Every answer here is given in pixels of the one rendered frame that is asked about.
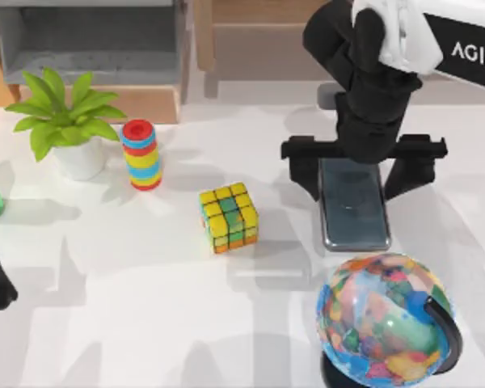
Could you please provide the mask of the black smartphone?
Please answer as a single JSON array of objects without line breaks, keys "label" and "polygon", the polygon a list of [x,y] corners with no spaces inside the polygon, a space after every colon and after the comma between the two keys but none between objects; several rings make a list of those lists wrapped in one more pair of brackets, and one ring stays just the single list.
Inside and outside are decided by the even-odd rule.
[{"label": "black smartphone", "polygon": [[322,158],[319,187],[323,243],[329,251],[371,252],[390,248],[390,227],[378,165],[348,158]]}]

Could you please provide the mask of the yellow and green puzzle cube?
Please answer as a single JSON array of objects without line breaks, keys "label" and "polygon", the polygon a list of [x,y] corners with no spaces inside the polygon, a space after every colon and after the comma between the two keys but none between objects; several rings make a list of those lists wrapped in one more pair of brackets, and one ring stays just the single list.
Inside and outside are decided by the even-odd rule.
[{"label": "yellow and green puzzle cube", "polygon": [[255,244],[259,214],[243,182],[199,194],[201,224],[215,254]]}]

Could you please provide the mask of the wooden open shelf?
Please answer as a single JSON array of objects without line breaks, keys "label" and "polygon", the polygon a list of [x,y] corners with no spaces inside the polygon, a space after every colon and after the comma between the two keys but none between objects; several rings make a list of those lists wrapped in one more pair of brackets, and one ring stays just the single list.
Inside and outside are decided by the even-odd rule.
[{"label": "wooden open shelf", "polygon": [[196,63],[204,93],[222,81],[318,82],[328,79],[302,46],[310,16],[330,0],[190,0]]}]

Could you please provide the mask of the colourful globe on black stand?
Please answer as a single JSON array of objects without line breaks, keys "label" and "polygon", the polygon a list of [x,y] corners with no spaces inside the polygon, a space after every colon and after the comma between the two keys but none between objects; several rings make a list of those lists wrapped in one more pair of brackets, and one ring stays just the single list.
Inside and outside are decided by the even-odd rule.
[{"label": "colourful globe on black stand", "polygon": [[449,372],[463,350],[441,281],[398,253],[340,264],[319,293],[316,327],[327,388],[412,388]]}]

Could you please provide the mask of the stack of coloured rings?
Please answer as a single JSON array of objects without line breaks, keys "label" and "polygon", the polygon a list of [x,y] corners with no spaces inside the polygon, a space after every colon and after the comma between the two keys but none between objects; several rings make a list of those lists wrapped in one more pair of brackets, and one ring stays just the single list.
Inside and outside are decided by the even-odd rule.
[{"label": "stack of coloured rings", "polygon": [[120,141],[132,186],[140,191],[156,188],[162,168],[154,126],[147,120],[130,120],[120,131]]}]

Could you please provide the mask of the wooden cupboard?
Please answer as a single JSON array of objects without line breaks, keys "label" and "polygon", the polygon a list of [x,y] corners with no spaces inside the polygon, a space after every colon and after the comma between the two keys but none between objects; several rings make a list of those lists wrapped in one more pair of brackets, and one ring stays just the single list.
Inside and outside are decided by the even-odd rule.
[{"label": "wooden cupboard", "polygon": [[0,0],[0,108],[31,96],[25,74],[56,73],[112,123],[174,124],[187,52],[185,0]]}]

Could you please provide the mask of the green plant in white pot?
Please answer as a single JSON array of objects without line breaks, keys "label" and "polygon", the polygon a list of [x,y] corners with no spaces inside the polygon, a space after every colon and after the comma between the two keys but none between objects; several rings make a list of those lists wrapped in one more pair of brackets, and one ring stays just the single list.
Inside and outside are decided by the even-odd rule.
[{"label": "green plant in white pot", "polygon": [[127,117],[112,106],[118,94],[97,91],[92,86],[93,78],[90,71],[79,75],[67,100],[65,83],[56,70],[44,67],[41,76],[24,70],[23,79],[31,96],[5,108],[23,115],[14,131],[29,132],[35,160],[41,162],[53,154],[61,172],[75,181],[93,179],[105,168],[101,141],[120,140],[109,120]]}]

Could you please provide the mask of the grey cabinet with dark inside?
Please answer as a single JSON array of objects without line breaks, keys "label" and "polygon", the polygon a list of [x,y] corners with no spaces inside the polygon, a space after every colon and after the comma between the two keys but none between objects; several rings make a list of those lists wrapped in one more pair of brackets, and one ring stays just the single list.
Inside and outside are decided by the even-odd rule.
[{"label": "grey cabinet with dark inside", "polygon": [[181,79],[185,0],[0,0],[4,80],[55,70],[65,83],[174,84]]}]

